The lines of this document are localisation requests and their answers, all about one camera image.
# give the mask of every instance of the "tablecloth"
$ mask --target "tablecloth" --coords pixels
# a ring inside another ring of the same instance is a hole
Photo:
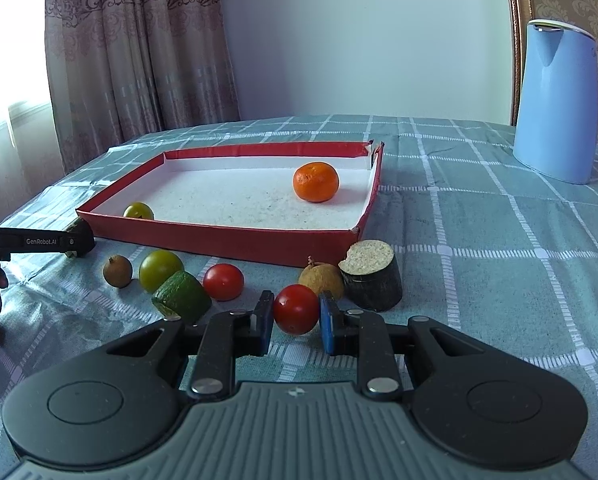
[[[591,182],[573,186],[522,166],[512,156],[514,128],[500,124],[330,115],[205,125],[112,148],[2,225],[64,228],[76,206],[164,150],[369,139],[384,142],[385,153],[364,237],[392,245],[404,288],[385,319],[430,316],[571,381],[589,407],[574,462],[598,478],[598,152]],[[150,250],[98,240],[86,258],[22,254],[4,264],[10,287],[0,316],[0,409],[23,378],[160,318],[137,282],[114,290],[101,275],[110,254],[124,254],[138,268]],[[197,276],[218,261],[180,256]],[[298,275],[237,265],[245,292],[210,313],[252,308],[262,290],[278,292]],[[397,360],[408,382],[402,356]],[[352,358],[322,352],[318,327],[301,337],[275,327],[269,355],[238,359],[237,379],[354,380],[354,366]],[[0,420],[0,476],[14,463]]]

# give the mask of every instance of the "electric kettle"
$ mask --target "electric kettle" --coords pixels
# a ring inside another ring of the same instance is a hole
[[[587,184],[597,137],[594,37],[569,23],[531,20],[514,156],[546,176]]]

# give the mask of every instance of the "tangerine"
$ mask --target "tangerine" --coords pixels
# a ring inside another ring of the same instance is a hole
[[[307,202],[325,202],[338,191],[338,174],[325,162],[309,162],[294,172],[292,187]]]

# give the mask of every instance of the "red cherry tomato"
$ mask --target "red cherry tomato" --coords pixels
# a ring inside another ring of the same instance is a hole
[[[281,330],[307,334],[319,320],[319,298],[305,285],[289,285],[274,300],[272,313]]]
[[[243,273],[231,264],[211,266],[204,276],[204,289],[217,301],[230,301],[243,292]]]

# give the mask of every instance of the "curtain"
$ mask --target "curtain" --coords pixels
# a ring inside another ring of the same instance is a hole
[[[44,0],[0,0],[0,221],[63,176],[44,19]]]
[[[220,0],[45,0],[66,171],[142,134],[239,119]]]

